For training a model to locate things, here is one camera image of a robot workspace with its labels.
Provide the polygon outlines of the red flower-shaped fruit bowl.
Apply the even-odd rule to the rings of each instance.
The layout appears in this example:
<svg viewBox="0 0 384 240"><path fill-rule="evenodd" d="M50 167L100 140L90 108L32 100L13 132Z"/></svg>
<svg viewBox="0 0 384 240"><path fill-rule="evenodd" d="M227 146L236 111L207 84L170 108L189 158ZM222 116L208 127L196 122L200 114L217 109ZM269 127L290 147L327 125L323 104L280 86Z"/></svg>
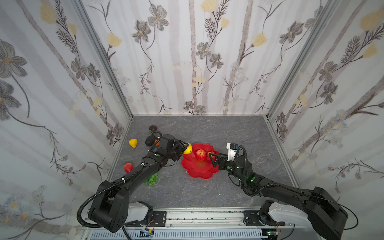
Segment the red flower-shaped fruit bowl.
<svg viewBox="0 0 384 240"><path fill-rule="evenodd" d="M219 153L215 150L212 145L196 143L192 145L193 152L189 155L183 155L182 166L188 172L192 178L201 178L204 180L211 179L214 174L218 173L219 170L214 168L212 162L208 157L204 161L198 161L196 158L196 151L204 149L206 153L214 151L215 154Z"/></svg>

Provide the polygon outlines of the red apple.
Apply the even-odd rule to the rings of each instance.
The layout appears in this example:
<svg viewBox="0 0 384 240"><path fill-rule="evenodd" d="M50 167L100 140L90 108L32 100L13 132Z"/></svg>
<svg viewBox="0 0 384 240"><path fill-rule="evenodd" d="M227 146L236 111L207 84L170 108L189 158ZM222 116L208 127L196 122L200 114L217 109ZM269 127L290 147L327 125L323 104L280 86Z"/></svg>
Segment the red apple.
<svg viewBox="0 0 384 240"><path fill-rule="evenodd" d="M207 153L204 149L200 149L196 151L196 158L198 161L204 161L207 157Z"/></svg>

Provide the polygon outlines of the yellow lemon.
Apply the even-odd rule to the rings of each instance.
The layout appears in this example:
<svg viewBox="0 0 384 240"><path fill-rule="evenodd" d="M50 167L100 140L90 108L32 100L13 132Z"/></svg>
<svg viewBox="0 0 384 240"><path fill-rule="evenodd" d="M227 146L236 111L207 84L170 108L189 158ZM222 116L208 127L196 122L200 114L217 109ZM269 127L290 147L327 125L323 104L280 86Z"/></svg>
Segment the yellow lemon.
<svg viewBox="0 0 384 240"><path fill-rule="evenodd" d="M189 155L193 152L193 147L191 144L188 144L187 148L184 151L184 155Z"/></svg>

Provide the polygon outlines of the red yellow pomegranate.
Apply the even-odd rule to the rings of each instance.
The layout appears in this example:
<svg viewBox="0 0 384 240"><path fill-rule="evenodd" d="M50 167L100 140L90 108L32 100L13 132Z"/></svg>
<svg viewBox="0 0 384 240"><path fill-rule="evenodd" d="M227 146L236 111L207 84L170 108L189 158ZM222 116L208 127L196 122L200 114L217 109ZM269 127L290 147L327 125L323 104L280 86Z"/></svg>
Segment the red yellow pomegranate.
<svg viewBox="0 0 384 240"><path fill-rule="evenodd" d="M208 153L207 153L207 157L208 157L209 159L214 160L214 159L216 158L216 156L215 156L215 152L214 152L214 151L210 151L210 152L208 152Z"/></svg>

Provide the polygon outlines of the dark green avocado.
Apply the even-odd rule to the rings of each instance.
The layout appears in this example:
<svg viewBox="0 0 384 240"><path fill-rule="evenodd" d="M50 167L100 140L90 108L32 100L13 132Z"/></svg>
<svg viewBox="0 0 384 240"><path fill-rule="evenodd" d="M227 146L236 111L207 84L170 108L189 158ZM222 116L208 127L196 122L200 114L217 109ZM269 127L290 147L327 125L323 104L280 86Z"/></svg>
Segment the dark green avocado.
<svg viewBox="0 0 384 240"><path fill-rule="evenodd" d="M156 138L154 136L148 136L145 140L145 144L148 147L151 147L156 141Z"/></svg>

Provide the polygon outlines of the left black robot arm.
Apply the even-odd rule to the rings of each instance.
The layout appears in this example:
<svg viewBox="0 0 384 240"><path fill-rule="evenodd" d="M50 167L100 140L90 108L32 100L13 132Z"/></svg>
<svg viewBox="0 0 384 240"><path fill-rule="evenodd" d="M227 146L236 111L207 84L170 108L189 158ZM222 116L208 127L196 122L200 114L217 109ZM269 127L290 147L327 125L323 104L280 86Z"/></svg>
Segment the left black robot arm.
<svg viewBox="0 0 384 240"><path fill-rule="evenodd" d="M77 211L77 221L86 228L104 228L111 233L120 230L129 215L130 195L169 160L178 161L192 145L172 135L159 134L157 140L130 173L102 182L95 194L86 199Z"/></svg>

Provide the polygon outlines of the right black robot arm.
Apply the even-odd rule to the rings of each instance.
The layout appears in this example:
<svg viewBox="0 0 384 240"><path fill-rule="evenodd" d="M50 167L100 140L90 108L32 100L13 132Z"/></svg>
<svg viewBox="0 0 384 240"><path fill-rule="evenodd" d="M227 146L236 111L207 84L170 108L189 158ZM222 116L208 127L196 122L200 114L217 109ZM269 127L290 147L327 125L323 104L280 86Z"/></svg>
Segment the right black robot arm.
<svg viewBox="0 0 384 240"><path fill-rule="evenodd" d="M214 167L226 170L229 176L238 179L236 186L247 196L272 198L303 211L315 232L324 239L340 240L347 230L347 207L339 204L326 190L294 188L256 174L246 153L235 154L232 161L225 154L208 153L208 158Z"/></svg>

